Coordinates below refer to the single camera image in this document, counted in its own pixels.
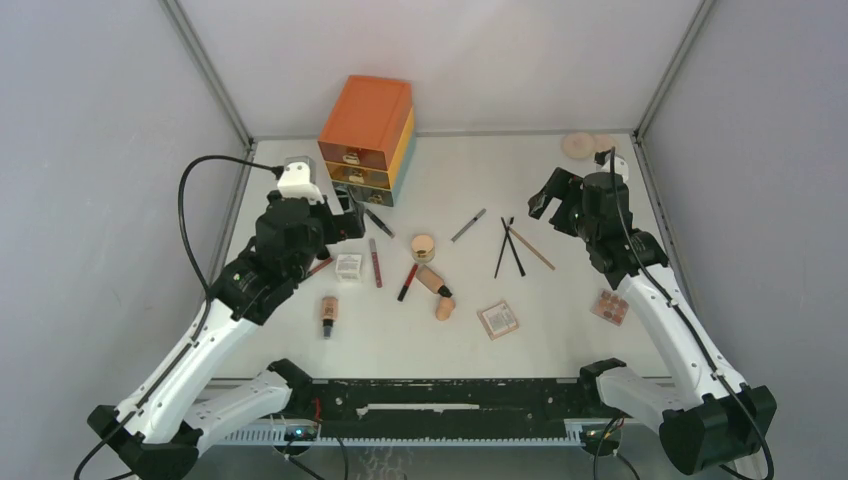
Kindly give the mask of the square blush compact box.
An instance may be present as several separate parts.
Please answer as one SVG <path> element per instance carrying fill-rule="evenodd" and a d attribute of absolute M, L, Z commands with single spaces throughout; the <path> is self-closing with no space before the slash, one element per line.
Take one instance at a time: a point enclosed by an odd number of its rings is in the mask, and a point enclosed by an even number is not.
<path fill-rule="evenodd" d="M 491 340 L 496 340 L 519 328 L 517 317 L 505 301 L 480 310 L 477 315 Z"/>

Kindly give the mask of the round beige powder puff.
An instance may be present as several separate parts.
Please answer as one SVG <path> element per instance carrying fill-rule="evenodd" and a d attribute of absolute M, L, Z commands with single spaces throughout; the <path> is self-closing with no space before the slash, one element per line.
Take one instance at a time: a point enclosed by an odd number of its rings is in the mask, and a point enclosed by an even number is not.
<path fill-rule="evenodd" d="M 561 148 L 568 158 L 583 160 L 594 155 L 596 142 L 592 134 L 575 132 L 563 138 Z"/>

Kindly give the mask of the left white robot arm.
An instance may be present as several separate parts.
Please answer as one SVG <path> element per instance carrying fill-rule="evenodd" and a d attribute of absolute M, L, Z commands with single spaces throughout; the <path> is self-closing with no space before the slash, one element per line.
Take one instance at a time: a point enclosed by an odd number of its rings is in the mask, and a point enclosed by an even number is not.
<path fill-rule="evenodd" d="M 246 247 L 213 282 L 189 330 L 156 370 L 118 405 L 100 405 L 88 417 L 138 479 L 182 479 L 211 446 L 249 423 L 283 411 L 305 414 L 310 378 L 289 360 L 269 364 L 251 381 L 199 401 L 219 366 L 306 279 L 329 246 L 365 234 L 364 207 L 341 188 L 342 213 L 327 199 L 268 196 Z"/>

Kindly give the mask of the red lipstick black cap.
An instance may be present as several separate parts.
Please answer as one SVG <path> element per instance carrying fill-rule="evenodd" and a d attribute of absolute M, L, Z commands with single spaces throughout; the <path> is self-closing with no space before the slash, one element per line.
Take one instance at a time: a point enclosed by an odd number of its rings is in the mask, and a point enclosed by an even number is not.
<path fill-rule="evenodd" d="M 417 273 L 418 268 L 419 268 L 419 264 L 418 264 L 418 263 L 414 263 L 414 264 L 412 265 L 412 267 L 410 268 L 410 270 L 409 270 L 409 272 L 408 272 L 408 274 L 407 274 L 407 276 L 406 276 L 406 279 L 405 279 L 405 281 L 404 281 L 404 283 L 403 283 L 403 285 L 402 285 L 402 287 L 401 287 L 401 289 L 400 289 L 400 291 L 399 291 L 399 293 L 398 293 L 398 296 L 397 296 L 397 301 L 398 301 L 398 302 L 403 302 L 403 301 L 404 301 L 404 299 L 405 299 L 405 297 L 406 297 L 406 295 L 407 295 L 407 293 L 408 293 L 408 290 L 409 290 L 409 288 L 410 288 L 410 286 L 411 286 L 411 284 L 412 284 L 412 281 L 415 279 L 415 276 L 416 276 L 416 273 Z"/>

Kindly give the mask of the orange three-drawer organizer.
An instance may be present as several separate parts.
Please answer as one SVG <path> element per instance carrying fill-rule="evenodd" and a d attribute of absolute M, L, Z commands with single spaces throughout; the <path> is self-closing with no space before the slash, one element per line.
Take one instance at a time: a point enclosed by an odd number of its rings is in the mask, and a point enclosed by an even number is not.
<path fill-rule="evenodd" d="M 318 137 L 330 180 L 354 199 L 394 207 L 416 148 L 412 85 L 351 75 Z"/>

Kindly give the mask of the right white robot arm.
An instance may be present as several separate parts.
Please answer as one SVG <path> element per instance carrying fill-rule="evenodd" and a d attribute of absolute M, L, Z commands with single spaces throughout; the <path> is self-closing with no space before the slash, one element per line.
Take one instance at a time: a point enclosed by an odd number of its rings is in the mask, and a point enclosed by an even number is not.
<path fill-rule="evenodd" d="M 767 387 L 750 386 L 709 338 L 657 239 L 633 226 L 623 177 L 556 168 L 529 200 L 530 217 L 540 218 L 554 199 L 560 205 L 550 224 L 584 241 L 590 263 L 642 321 L 674 383 L 661 387 L 616 358 L 597 361 L 580 371 L 582 410 L 602 416 L 613 408 L 651 428 L 683 474 L 727 470 L 762 453 L 773 478 L 766 434 L 776 399 Z"/>

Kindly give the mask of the eyeshadow palette clear case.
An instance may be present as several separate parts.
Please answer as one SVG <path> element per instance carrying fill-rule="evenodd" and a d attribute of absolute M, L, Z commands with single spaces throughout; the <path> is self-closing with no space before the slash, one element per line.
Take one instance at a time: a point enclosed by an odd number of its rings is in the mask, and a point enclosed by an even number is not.
<path fill-rule="evenodd" d="M 602 289 L 590 312 L 611 324 L 621 326 L 629 311 L 629 303 L 616 292 Z"/>

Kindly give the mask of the beige makeup sponge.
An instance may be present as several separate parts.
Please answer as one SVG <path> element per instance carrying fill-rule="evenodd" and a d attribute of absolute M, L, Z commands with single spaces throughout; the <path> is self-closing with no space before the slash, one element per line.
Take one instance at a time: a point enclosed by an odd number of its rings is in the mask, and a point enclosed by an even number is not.
<path fill-rule="evenodd" d="M 450 318 L 456 307 L 456 303 L 452 297 L 441 297 L 435 311 L 435 316 L 439 321 L 446 321 Z"/>

